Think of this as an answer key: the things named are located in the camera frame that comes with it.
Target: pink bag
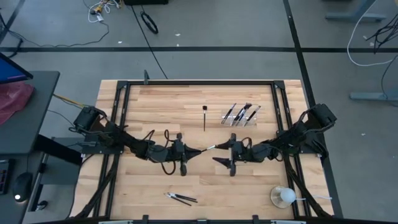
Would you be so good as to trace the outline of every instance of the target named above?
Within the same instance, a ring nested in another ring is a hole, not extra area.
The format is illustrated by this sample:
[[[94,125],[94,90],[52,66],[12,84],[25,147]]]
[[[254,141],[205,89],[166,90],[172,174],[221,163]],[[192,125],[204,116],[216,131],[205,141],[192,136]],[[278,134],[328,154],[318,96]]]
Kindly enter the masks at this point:
[[[0,84],[0,125],[25,107],[33,89],[24,82]]]

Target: wooden table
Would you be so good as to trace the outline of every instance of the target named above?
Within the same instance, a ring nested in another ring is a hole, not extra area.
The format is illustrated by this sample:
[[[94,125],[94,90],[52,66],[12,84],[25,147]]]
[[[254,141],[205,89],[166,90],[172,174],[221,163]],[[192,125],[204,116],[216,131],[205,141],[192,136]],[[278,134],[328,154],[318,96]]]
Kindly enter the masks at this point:
[[[300,80],[284,80],[293,122],[307,109]],[[117,80],[103,80],[96,107],[111,114]],[[220,125],[222,111],[233,103],[251,102],[261,105],[255,126],[230,128]],[[206,131],[203,132],[203,110],[207,105]],[[119,123],[120,111],[116,119]],[[287,129],[282,114],[284,129]],[[129,95],[126,116],[129,134],[143,138],[155,130],[152,140],[164,144],[164,130],[170,138],[182,133],[182,141],[189,147],[204,149],[225,142],[231,133],[238,139],[251,137],[253,144],[275,137],[277,123],[271,88],[264,85],[162,85],[133,86]],[[76,187],[72,216],[77,214],[95,192],[100,175],[102,155],[95,155],[81,168]],[[287,187],[283,162],[265,159],[263,163],[237,162],[235,177],[229,170],[212,160],[212,157],[229,157],[229,152],[214,149],[206,151],[187,164],[188,174],[180,176],[178,163],[174,175],[165,175],[160,164],[137,159],[128,148],[119,161],[118,176],[113,199],[112,219],[141,219],[149,215],[151,220],[207,219],[292,219],[291,207],[280,209],[270,200],[271,189],[277,185]],[[305,183],[313,195],[329,196],[320,159],[315,154],[300,155]],[[167,170],[172,164],[165,164]],[[197,198],[199,203],[186,206],[164,195],[173,192]],[[331,202],[316,198],[325,211],[333,214]],[[101,213],[104,213],[102,201]],[[300,214],[304,215],[303,203],[298,202]]]

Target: white ball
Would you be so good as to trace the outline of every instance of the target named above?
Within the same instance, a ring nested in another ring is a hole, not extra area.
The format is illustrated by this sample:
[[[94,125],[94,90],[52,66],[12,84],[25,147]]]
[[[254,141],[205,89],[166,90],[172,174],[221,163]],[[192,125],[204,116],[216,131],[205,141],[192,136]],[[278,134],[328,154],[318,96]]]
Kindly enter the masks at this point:
[[[284,202],[292,203],[296,200],[296,193],[290,188],[282,189],[280,197]]]

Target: concrete floor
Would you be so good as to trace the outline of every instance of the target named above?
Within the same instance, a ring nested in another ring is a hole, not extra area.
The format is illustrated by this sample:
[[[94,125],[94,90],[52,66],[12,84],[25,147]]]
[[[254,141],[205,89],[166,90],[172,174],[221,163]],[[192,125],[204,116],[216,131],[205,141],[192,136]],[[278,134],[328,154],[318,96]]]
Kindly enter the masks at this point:
[[[302,47],[344,48],[354,24],[330,22],[327,11],[352,10],[359,1],[290,0]],[[87,4],[96,3],[86,0]],[[1,13],[7,21],[17,1],[3,0]],[[170,0],[168,5],[144,6],[159,27],[159,34],[144,30],[153,47],[256,46],[293,47],[294,43],[282,1],[278,0]],[[352,47],[370,47],[370,36],[398,12],[393,0],[378,1],[371,12],[383,13],[387,21],[361,24]],[[103,41],[86,47],[146,47],[130,9],[111,9],[104,15],[110,33]],[[18,13],[11,29],[43,44],[74,44],[97,40],[105,26],[90,24],[81,0],[29,0]],[[386,44],[397,47],[398,39]],[[7,35],[0,47],[15,47]],[[23,47],[36,47],[24,43]],[[294,52],[156,52],[169,78],[263,78],[302,79]],[[353,54],[357,62],[389,60],[394,54]],[[344,53],[304,53],[313,94],[338,117],[336,126],[325,133],[340,203],[345,218],[398,221],[395,194],[398,185],[398,152],[395,135],[397,108],[386,103],[351,101],[351,91],[380,91],[385,65],[357,67]],[[103,79],[142,78],[146,69],[152,79],[163,78],[150,52],[29,52],[14,61],[26,70],[58,70],[61,77],[55,92],[94,104]],[[392,88],[398,82],[393,65],[386,78]],[[53,99],[51,110],[74,119],[78,110]],[[41,133],[70,137],[68,123],[47,114]],[[72,190],[59,190],[71,194]],[[72,201],[64,200],[67,215]]]

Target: monitor screen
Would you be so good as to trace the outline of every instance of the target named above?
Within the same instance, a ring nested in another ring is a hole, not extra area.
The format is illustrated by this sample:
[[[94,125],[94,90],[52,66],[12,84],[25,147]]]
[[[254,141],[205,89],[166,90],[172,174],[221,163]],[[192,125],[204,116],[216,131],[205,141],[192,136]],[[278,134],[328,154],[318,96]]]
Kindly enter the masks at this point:
[[[33,76],[5,55],[0,54],[0,83],[18,82]]]

